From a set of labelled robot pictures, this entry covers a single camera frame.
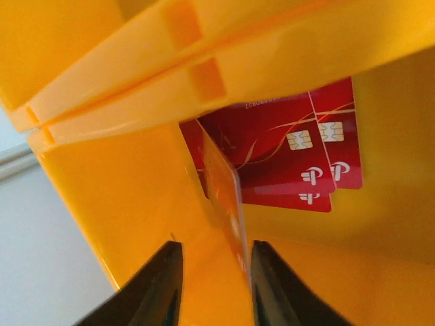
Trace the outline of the red credit card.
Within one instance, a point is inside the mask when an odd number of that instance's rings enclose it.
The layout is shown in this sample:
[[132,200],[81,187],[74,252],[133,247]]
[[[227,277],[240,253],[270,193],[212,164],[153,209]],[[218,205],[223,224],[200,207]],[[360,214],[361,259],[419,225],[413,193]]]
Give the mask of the red credit card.
[[245,189],[333,192],[336,183],[309,94],[232,105],[199,123]]
[[353,84],[350,77],[309,92],[336,186],[363,186]]
[[195,124],[202,137],[198,142],[200,165],[196,167],[196,171],[202,175],[204,190],[213,213],[251,293],[251,267],[239,177],[201,123],[195,120]]
[[329,213],[332,210],[330,194],[284,194],[283,192],[263,194],[254,188],[242,189],[241,193],[244,204],[255,204],[261,206],[272,206],[285,209],[297,209],[302,211],[315,211],[322,213]]

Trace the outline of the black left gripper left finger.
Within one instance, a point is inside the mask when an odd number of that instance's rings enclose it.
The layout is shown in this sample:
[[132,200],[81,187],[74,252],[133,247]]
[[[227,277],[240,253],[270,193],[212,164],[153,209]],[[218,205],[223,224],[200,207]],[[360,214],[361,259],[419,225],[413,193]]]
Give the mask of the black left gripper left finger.
[[123,288],[76,325],[177,325],[183,273],[182,244],[168,241]]

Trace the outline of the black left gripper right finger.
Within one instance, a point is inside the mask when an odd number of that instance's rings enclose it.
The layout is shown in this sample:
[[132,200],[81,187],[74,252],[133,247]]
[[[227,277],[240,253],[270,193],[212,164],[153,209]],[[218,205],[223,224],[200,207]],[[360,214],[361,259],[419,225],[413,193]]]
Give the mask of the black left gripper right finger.
[[349,325],[298,277],[266,241],[255,240],[251,288],[256,325]]

